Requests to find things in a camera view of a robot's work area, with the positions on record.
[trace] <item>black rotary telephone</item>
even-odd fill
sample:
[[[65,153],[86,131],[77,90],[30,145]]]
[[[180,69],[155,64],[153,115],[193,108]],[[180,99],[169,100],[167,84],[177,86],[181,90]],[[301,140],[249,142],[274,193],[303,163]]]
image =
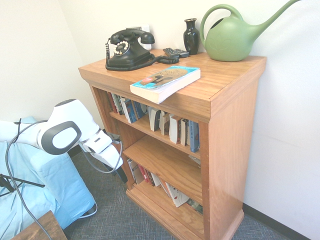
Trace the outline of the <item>black rotary telephone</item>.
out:
[[[138,42],[141,38],[142,44],[154,44],[155,38],[150,32],[126,29],[113,34],[105,44],[106,61],[105,68],[111,71],[132,71],[144,68],[155,62],[163,64],[176,64],[178,58],[168,56],[157,56],[144,49]],[[116,45],[113,57],[110,58],[109,41]]]

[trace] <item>wooden table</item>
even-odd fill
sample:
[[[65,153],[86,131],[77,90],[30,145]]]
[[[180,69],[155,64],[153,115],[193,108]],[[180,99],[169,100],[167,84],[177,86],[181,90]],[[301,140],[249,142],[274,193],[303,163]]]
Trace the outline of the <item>wooden table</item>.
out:
[[[55,215],[52,211],[48,211],[45,215],[39,218],[39,223],[48,232],[53,240],[67,240],[64,231],[62,231],[59,223],[57,222]],[[40,226],[34,222],[26,229],[22,230],[11,240],[47,240],[49,239]]]

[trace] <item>gray carpet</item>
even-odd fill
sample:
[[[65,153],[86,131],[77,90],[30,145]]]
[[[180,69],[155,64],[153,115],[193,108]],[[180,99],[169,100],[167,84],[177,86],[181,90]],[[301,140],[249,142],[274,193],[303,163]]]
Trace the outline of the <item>gray carpet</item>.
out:
[[[78,219],[64,230],[72,240],[175,240],[127,197],[126,186],[117,175],[96,171],[82,152],[72,161],[98,207],[95,215]],[[245,215],[232,240],[288,239]]]

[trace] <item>green watering can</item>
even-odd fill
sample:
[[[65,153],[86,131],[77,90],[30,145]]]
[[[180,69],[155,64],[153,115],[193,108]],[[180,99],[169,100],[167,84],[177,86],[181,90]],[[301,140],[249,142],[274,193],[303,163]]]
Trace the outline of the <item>green watering can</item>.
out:
[[[241,14],[233,6],[219,4],[209,9],[200,25],[201,42],[213,60],[236,62],[246,58],[255,40],[269,27],[287,8],[300,0],[290,0],[280,8],[269,20],[259,25],[246,23]],[[205,22],[208,16],[217,9],[226,9],[231,15],[218,20],[204,36]]]

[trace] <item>black vase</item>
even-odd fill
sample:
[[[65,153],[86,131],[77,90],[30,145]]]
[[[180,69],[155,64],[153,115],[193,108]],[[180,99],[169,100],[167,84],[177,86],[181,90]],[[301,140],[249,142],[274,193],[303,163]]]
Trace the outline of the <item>black vase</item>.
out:
[[[190,55],[195,55],[199,49],[199,31],[196,29],[196,18],[184,20],[186,23],[186,30],[183,33],[183,42],[185,50]]]

